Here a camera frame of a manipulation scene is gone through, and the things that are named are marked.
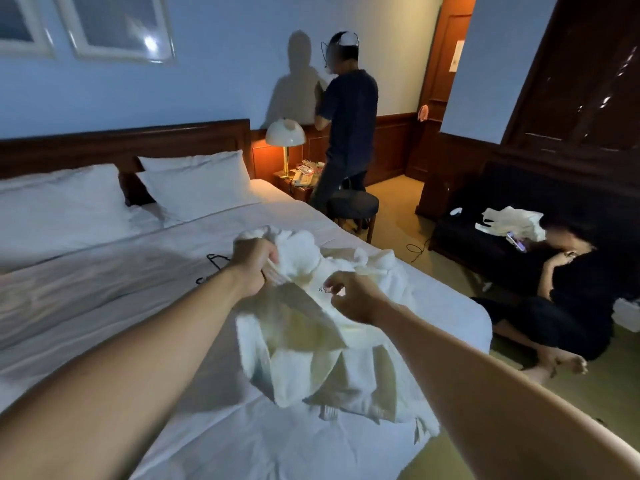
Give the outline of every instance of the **black pants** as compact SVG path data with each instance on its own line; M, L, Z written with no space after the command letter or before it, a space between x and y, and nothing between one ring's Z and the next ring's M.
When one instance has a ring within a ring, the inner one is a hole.
M583 356L599 357L609 345L611 332L585 326L576 317L541 296L524 298L518 305L506 305L488 298L472 298L489 313L491 323L507 320L532 342L557 347Z
M348 175L347 169L342 166L327 163L320 174L320 179L314 187L309 199L309 205L320 212L326 213L326 203L331 195L340 188L352 190L365 190L364 177L367 171L361 171L355 175Z

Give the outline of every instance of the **person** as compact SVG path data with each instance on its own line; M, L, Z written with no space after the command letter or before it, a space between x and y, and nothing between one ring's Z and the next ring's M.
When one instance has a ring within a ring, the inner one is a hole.
M0 415L3 478L128 478L231 308L264 285L267 259L278 259L269 241L236 242L230 263L208 281L27 391ZM640 479L640 454L628 444L391 302L370 279L338 272L325 286L341 313L393 341L476 478Z
M536 351L538 363L524 373L542 383L556 366L587 372L613 335L613 303L620 297L619 257L597 248L596 229L578 209L545 214L546 243L560 253L545 262L537 296L518 305L473 298L489 313L494 333Z
M322 90L316 85L316 128L331 122L329 148L320 179L309 204L326 213L326 204L343 182L364 191L364 178L373 157L373 133L378 111L378 85L358 67L358 36L338 32L329 41L326 63L338 77Z

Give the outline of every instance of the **picture frame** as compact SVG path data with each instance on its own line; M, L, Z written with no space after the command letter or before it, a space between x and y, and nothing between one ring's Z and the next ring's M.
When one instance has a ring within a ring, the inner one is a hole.
M171 62L164 0L56 0L78 57Z
M0 55L53 56L35 0L0 0Z

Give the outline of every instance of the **sofa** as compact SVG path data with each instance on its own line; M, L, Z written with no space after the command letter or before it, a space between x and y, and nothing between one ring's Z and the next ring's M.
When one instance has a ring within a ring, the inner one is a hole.
M640 296L640 199L587 185L558 180L502 162L486 163L480 176L452 193L447 212L435 227L429 249L480 274L485 281L516 294L536 293L544 261L557 251L545 248L521 253L503 237L475 229L488 207L548 212L557 207L578 207L587 213L601 234L603 245L615 246L629 256L629 289L621 298ZM452 209L461 207L458 215Z

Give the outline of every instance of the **purple phone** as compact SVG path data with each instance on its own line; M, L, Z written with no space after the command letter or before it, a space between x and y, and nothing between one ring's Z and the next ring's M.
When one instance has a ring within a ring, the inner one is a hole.
M520 242L519 240L517 240L511 231L509 231L507 233L507 241L512 243L514 245L514 247L517 250L519 250L521 253L526 253L527 252L527 248L525 247L525 245L522 242Z

